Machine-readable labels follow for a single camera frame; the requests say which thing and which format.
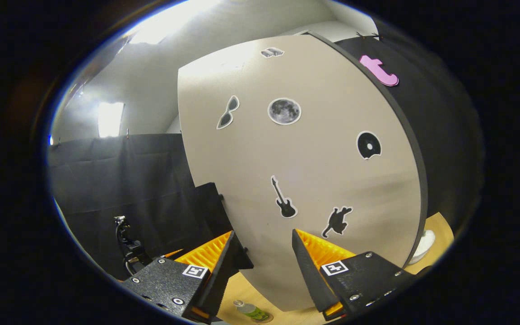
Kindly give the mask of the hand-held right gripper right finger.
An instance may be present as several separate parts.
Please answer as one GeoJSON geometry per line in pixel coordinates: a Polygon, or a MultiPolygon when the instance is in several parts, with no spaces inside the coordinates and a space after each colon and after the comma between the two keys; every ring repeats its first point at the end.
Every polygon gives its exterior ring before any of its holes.
{"type": "Polygon", "coordinates": [[[299,229],[292,231],[292,248],[312,302],[326,321],[363,316],[416,280],[375,252],[355,254],[299,229]]]}

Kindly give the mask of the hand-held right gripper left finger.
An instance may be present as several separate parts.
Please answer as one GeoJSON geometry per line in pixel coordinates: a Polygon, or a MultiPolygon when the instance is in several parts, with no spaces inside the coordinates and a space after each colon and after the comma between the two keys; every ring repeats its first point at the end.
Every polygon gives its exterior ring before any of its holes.
{"type": "Polygon", "coordinates": [[[238,272],[237,253],[237,235],[229,231],[176,260],[153,261],[122,285],[165,313],[211,323],[229,278],[238,272]]]}

